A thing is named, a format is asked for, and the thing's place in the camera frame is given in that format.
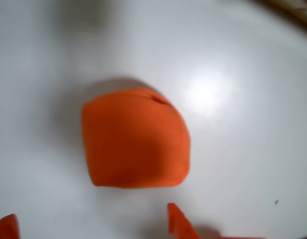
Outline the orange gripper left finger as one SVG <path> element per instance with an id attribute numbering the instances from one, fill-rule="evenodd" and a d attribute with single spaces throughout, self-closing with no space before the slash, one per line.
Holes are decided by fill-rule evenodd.
<path id="1" fill-rule="evenodd" d="M 10 214 L 0 219 L 0 239 L 21 239 L 16 214 Z"/>

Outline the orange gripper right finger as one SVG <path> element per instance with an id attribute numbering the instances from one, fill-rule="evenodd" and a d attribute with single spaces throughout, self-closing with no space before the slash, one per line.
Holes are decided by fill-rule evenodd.
<path id="1" fill-rule="evenodd" d="M 200 236 L 194 229 L 185 214 L 175 203 L 167 205 L 168 231 L 174 239 L 199 239 Z"/>

